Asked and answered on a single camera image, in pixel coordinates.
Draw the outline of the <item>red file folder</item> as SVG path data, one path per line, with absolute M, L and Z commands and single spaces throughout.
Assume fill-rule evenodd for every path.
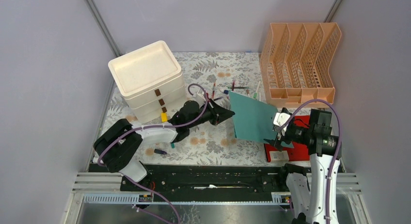
M 264 144 L 266 161 L 268 163 L 275 163 L 310 160 L 308 149 L 305 145 L 296 142 L 291 142 L 291 144 L 293 148 L 284 147 L 281 152 L 269 144 Z

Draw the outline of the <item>teal file folder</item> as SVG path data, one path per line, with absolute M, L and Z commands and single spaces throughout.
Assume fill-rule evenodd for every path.
M 275 140 L 277 132 L 273 129 L 273 118 L 277 107 L 235 92 L 229 92 L 234 132 L 238 139 L 266 144 Z

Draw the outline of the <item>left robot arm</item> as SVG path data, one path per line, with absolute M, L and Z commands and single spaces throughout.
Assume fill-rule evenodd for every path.
M 127 119 L 120 119 L 94 142 L 97 163 L 110 173 L 128 177 L 136 189 L 146 190 L 150 186 L 148 171 L 143 163 L 133 158 L 140 146 L 177 143 L 188 137 L 193 127 L 205 122 L 216 126 L 234 115 L 213 100 L 203 105 L 190 100 L 162 124 L 134 127 Z

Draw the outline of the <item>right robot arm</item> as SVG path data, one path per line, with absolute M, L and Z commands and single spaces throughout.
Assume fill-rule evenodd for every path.
M 278 185 L 290 191 L 290 208 L 294 210 L 294 224 L 337 224 L 336 183 L 340 165 L 340 140 L 332 135 L 332 113 L 311 110 L 309 124 L 300 127 L 287 108 L 275 114 L 274 140 L 266 143 L 282 151 L 282 143 L 292 142 L 307 147 L 311 177 L 302 166 L 287 163 L 278 177 Z

